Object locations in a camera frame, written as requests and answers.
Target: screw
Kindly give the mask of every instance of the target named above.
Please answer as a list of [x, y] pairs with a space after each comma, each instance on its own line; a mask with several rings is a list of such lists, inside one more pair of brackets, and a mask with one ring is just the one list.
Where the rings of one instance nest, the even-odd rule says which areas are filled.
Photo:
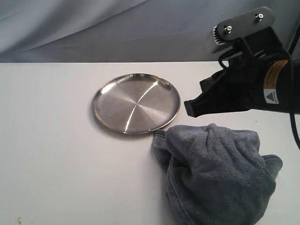
[[258, 14], [258, 15], [256, 15], [255, 16], [255, 20], [257, 21], [257, 22], [260, 22], [261, 20], [263, 20], [263, 14]]
[[233, 30], [232, 26], [227, 26], [227, 27], [224, 28], [224, 33], [229, 34], [229, 33], [231, 33], [232, 30]]

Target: white tabletop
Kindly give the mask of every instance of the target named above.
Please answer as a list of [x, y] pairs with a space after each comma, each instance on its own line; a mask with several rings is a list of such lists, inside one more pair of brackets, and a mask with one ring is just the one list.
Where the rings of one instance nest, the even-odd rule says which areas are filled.
[[[216, 62], [0, 64], [0, 225], [174, 224], [165, 175], [150, 150], [153, 134], [100, 128], [91, 100], [116, 76], [149, 73], [173, 83], [183, 102], [197, 97], [199, 81], [219, 69]], [[284, 162], [258, 224], [300, 224], [300, 152], [288, 114], [192, 118], [182, 105], [170, 126], [210, 123], [258, 132], [260, 153]]]

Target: metal plate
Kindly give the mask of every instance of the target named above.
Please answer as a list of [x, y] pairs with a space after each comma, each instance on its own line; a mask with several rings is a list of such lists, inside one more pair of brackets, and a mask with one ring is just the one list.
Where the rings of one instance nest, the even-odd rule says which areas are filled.
[[149, 74], [129, 74], [103, 85], [92, 110], [104, 126], [125, 134], [145, 134], [170, 123], [180, 108], [178, 91]]

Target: microfiber towel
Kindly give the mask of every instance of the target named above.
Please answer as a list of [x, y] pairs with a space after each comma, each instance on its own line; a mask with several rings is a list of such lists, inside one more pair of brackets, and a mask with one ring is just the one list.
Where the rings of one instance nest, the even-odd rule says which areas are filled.
[[259, 155], [258, 134], [210, 124], [155, 133], [152, 148], [167, 173], [167, 197], [181, 225], [254, 225], [264, 215], [282, 167]]

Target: gray fabric backdrop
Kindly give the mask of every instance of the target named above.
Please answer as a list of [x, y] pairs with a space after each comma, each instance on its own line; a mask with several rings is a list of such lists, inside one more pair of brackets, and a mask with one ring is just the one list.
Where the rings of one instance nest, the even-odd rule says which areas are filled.
[[31, 5], [6, 18], [7, 12], [0, 11], [0, 29], [5, 30], [0, 40], [0, 62], [215, 60], [218, 55], [207, 50], [205, 40], [224, 19], [268, 6], [276, 15], [273, 28], [286, 47], [300, 22], [299, 0], [2, 2], [11, 11], [11, 2], [22, 2], [22, 9], [25, 2]]

